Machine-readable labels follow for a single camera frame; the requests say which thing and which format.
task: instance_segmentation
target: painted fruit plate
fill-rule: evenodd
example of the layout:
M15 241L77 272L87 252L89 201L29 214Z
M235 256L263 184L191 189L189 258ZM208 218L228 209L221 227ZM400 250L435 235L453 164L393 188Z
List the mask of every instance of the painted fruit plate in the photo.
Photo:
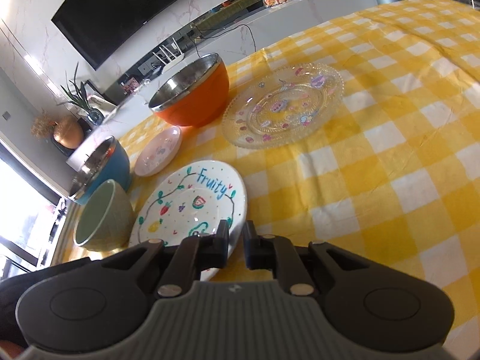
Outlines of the painted fruit plate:
M222 130L232 144L266 149L310 135L336 112L340 74L325 64L296 64L255 81L230 103Z
M129 247L160 238L179 245L192 235L214 234L220 220L230 224L229 256L247 215L247 195L242 177L220 161L198 161L165 179L140 210ZM218 269L203 271L209 280Z
M157 134L142 150L135 162L137 176L148 177L160 172L177 155L182 144L182 130L172 126Z

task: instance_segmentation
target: blue bowl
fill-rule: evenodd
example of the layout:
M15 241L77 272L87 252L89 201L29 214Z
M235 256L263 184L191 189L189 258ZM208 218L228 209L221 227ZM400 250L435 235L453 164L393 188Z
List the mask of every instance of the blue bowl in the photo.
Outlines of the blue bowl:
M90 155L73 179L69 197L86 204L95 190L113 179L126 191L131 183L130 160L115 137L108 137Z

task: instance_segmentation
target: pink plate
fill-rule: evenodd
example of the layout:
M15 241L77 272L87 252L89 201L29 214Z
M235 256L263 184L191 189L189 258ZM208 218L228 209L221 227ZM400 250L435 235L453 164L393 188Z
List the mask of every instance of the pink plate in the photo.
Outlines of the pink plate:
M135 163L135 174L140 177L152 176L166 167L177 155L182 144L180 127L163 130L148 142Z

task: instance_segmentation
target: gold vase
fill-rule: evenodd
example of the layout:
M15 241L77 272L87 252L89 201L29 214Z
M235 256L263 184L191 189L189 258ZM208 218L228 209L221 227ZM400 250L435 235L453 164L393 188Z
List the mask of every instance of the gold vase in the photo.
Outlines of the gold vase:
M68 149L76 149L83 142L83 130L75 117L64 116L53 130L53 138Z

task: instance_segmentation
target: ceramic bowl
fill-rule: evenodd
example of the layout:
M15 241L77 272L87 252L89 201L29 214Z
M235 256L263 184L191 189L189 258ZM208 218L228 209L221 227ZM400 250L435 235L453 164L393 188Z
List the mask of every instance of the ceramic bowl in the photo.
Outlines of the ceramic bowl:
M69 198L85 204L105 180L117 181L124 190L130 186L130 161L114 137L106 138L89 156L73 179Z
M111 251L125 245L134 225L130 200L115 180L107 180L92 194L75 230L75 245L89 251Z
M229 75L218 54L207 54L174 74L148 107L175 126L201 127L226 108Z

